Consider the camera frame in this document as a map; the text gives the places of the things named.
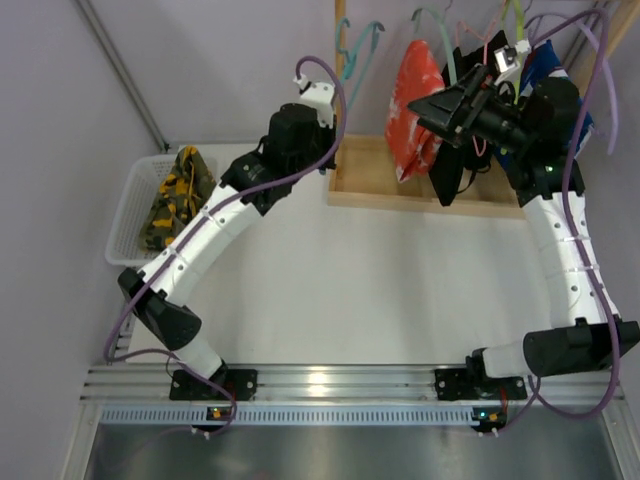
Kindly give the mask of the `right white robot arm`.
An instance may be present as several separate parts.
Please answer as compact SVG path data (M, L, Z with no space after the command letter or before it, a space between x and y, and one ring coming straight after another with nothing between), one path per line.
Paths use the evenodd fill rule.
M585 186L566 161L580 98L568 79L546 77L518 105L489 70L475 66L456 84L408 103L427 130L461 147L479 137L512 155L505 172L533 232L550 300L550 327L510 344L483 347L468 367L488 378L601 371L639 342L606 292L585 215Z

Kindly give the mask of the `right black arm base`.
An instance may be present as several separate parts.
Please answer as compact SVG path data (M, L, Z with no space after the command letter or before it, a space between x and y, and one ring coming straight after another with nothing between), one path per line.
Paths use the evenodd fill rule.
M435 390L440 401L526 400L522 377L477 378L466 368L436 369Z

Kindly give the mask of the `camouflage trousers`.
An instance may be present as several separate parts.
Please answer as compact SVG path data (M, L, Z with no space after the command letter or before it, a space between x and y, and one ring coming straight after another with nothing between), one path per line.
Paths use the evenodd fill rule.
M195 146L179 151L161 182L138 235L144 252L162 252L195 218L210 198L216 181Z

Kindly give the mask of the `teal plastic hanger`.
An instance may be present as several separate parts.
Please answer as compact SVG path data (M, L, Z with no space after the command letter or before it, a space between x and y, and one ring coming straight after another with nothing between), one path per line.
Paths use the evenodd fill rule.
M384 25L377 20L371 21L360 33L355 44L351 49L347 49L342 45L342 34L346 32L346 29L351 26L351 22L347 16L339 18L335 29L335 51L338 57L342 60L342 72L339 74L339 80L342 86L346 85L346 82L350 80L356 71L359 52L366 40L370 41L368 55L365 59L364 66L360 70L360 74L352 89L351 96L347 101L347 109L350 109L357 98L358 92L362 85L362 81L368 72L373 56L379 44L380 34L385 32Z

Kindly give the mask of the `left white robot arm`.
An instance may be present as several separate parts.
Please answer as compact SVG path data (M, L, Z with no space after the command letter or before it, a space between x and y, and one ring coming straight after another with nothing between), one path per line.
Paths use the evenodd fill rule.
M316 109L281 106L257 148L231 163L176 240L141 269L119 275L128 312L199 377L220 385L227 365L187 306L192 290L240 233L291 193L304 171L332 166L327 153L334 140L334 129L319 120Z

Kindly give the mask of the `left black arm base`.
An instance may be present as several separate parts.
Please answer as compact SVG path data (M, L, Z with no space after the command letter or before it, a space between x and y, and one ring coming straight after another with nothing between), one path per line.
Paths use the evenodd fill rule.
M237 401L249 401L257 391L258 371L255 369L230 369L222 387ZM195 379L182 369L172 374L169 399L173 401L225 400L226 397Z

